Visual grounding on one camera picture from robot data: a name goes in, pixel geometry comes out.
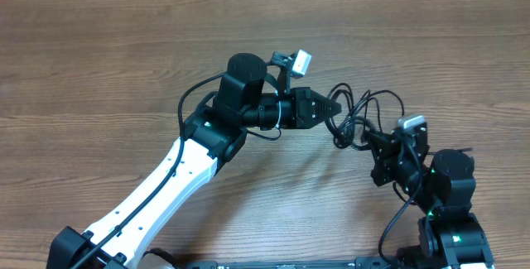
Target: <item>black cable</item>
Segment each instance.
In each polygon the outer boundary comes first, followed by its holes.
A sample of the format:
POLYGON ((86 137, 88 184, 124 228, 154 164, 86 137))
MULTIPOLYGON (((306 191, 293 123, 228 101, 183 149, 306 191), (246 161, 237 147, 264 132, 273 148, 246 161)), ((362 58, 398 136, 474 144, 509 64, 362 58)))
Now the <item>black cable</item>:
MULTIPOLYGON (((394 192, 399 197, 399 199, 401 199, 403 201, 403 203, 406 203, 407 200, 405 198, 403 198, 403 196, 401 195, 401 193, 398 190, 398 183, 397 182, 394 181, 394 183, 392 183, 392 188, 394 189, 394 192)), ((412 206, 417 206, 417 204, 415 202, 412 202, 411 205, 412 206)))
POLYGON ((218 93, 219 93, 219 91, 212 91, 212 92, 206 94, 206 96, 199 102, 199 104, 197 104, 197 108, 195 108, 195 109, 199 109, 199 108, 202 108, 203 106, 205 106, 206 103, 208 103, 210 101, 210 99, 212 99, 213 97, 217 96, 218 93))
POLYGON ((278 130, 279 134, 277 137, 267 137, 267 136, 264 136, 262 134, 259 134, 257 132, 251 132, 251 131, 248 131, 248 134, 251 134, 255 137, 259 137, 259 138, 262 138, 263 140, 267 140, 267 141, 276 141, 277 139, 279 139, 281 136, 282 136, 282 130, 278 127, 276 127, 276 129, 278 130))
POLYGON ((218 79, 223 76, 224 73, 214 75, 211 78, 205 79, 202 82, 194 85, 193 87, 189 88, 184 94, 182 94, 181 100, 179 101, 178 109, 177 109, 177 117, 178 117, 178 123, 179 123, 179 131, 181 135, 181 141, 179 143, 179 153, 175 159, 175 163, 173 166, 171 166, 171 169, 167 172, 167 175, 164 177, 164 179, 160 182, 160 184, 116 227, 114 227, 113 231, 110 232, 107 237, 105 237, 103 240, 101 240, 94 248, 92 248, 87 254, 85 254, 79 261, 75 263, 70 269, 78 269, 80 268, 85 262, 87 262, 91 257, 94 256, 95 253, 101 249, 110 239, 112 239, 114 236, 116 236, 118 233, 120 233, 129 223, 151 200, 154 198, 158 192, 164 187, 164 185, 167 183, 167 181, 175 174, 176 168, 181 163, 182 159, 182 153, 184 152, 184 142, 186 141, 185 138, 185 132, 184 132, 184 121, 182 120, 182 104, 184 103, 184 99, 195 89, 199 88, 200 86, 209 83, 213 81, 214 79, 218 79))
POLYGON ((420 190, 422 189, 422 183, 423 183, 423 173, 422 173, 422 166, 421 162, 417 158, 417 154, 414 152, 414 149, 412 148, 412 145, 410 142, 407 142, 406 144, 402 143, 402 151, 404 148, 407 148, 409 153, 412 156, 412 159, 414 160, 414 163, 416 164, 417 171, 419 172, 419 179, 416 190, 414 190, 414 193, 408 198, 408 200, 405 202, 405 204, 399 209, 399 211, 394 215, 393 219, 388 223, 387 227, 384 229, 383 234, 381 235, 381 238, 379 239, 378 244, 378 252, 379 256, 388 264, 391 264, 391 266, 398 267, 398 268, 405 268, 403 264, 398 264, 390 259, 388 259, 384 253, 383 253, 383 243, 384 239, 387 237, 388 232, 392 229, 393 225, 397 222, 397 220, 401 217, 401 215, 405 212, 407 207, 412 204, 412 201, 417 197, 417 195, 420 193, 420 190))
POLYGON ((331 91, 328 93, 327 98, 333 101, 337 101, 337 98, 340 95, 344 95, 344 97, 346 98, 346 105, 348 108, 348 113, 346 114, 346 117, 344 118, 343 122, 338 127, 333 118, 328 118, 325 120, 325 125, 328 127, 328 130, 333 135, 333 143, 335 144, 337 148, 344 149, 346 147, 352 146, 355 150, 368 150, 369 149, 367 145, 363 146, 363 145, 356 144, 354 142, 354 138, 355 138, 355 126, 356 125, 362 125, 363 132, 365 131, 366 126, 368 125, 366 122, 359 120, 361 117, 359 117, 358 114, 364 108, 364 119, 366 119, 367 114, 368 114, 368 105, 371 101, 375 102, 376 109, 377 109, 378 128, 380 132, 383 132, 383 128, 381 126, 381 110, 379 107, 379 101, 376 98, 376 96, 380 94, 391 94, 393 97, 395 97, 398 100, 399 104, 401 105, 402 116, 405 115, 405 107, 403 105, 403 101, 393 91, 380 90, 380 91, 371 93, 371 91, 368 90, 363 94, 363 96, 361 96, 360 100, 357 103, 354 103, 353 92, 351 90, 351 87, 348 84, 340 83, 340 84, 337 84, 333 89, 331 89, 331 91))
MULTIPOLYGON (((462 149, 456 149, 458 152, 469 152, 469 151, 473 151, 473 147, 467 147, 467 148, 462 148, 462 149)), ((428 152, 427 155, 435 155, 436 152, 428 152)))

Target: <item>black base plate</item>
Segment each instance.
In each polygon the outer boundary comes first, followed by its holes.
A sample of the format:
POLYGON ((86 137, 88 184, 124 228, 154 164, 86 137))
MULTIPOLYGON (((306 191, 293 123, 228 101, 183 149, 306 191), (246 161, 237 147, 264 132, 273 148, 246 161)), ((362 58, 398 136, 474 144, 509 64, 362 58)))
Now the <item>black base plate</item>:
POLYGON ((357 257, 352 261, 294 262, 188 262, 185 269, 389 269, 380 257, 357 257))

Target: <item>wooden table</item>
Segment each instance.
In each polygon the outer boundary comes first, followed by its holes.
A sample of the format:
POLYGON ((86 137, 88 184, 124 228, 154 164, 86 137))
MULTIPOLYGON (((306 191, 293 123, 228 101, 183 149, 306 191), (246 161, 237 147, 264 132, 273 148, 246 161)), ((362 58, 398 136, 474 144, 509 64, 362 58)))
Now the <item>wooden table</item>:
MULTIPOLYGON (((0 0, 0 267, 42 268, 54 236, 121 202, 178 137, 192 84, 251 52, 308 50, 296 86, 391 89, 433 150, 473 147, 473 211, 497 268, 530 262, 530 0, 0 0)), ((192 94, 185 114, 212 84, 192 94)), ((391 129, 398 106, 383 98, 391 129)), ((369 153, 325 126, 248 137, 153 242, 219 261, 377 255, 401 206, 369 153)), ((417 243, 410 208, 385 251, 417 243)))

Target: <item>black cylinder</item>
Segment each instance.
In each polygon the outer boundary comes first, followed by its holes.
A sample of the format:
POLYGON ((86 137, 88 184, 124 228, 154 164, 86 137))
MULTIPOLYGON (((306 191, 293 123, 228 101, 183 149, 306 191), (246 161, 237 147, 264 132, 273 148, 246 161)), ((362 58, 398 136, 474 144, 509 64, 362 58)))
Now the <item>black cylinder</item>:
POLYGON ((264 129, 289 127, 291 125, 293 111, 289 100, 277 101, 276 103, 259 104, 257 108, 251 108, 243 113, 243 125, 245 127, 260 127, 264 129))

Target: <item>wood grain surface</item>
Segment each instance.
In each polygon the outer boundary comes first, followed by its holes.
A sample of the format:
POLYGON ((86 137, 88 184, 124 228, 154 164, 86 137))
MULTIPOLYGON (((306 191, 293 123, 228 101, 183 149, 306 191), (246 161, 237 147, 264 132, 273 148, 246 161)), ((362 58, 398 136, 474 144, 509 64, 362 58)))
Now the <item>wood grain surface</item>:
MULTIPOLYGON (((0 267, 43 268, 53 237, 120 203, 178 137, 176 105, 229 57, 302 48, 294 81, 391 89, 433 150, 473 147, 474 212, 497 268, 530 262, 530 0, 0 0, 0 267)), ((192 94, 188 115, 210 90, 192 94)), ((383 128, 398 117, 383 98, 383 128)), ((153 247, 195 259, 377 255, 402 205, 325 126, 249 136, 153 247)), ((410 208, 385 251, 417 243, 410 208)))

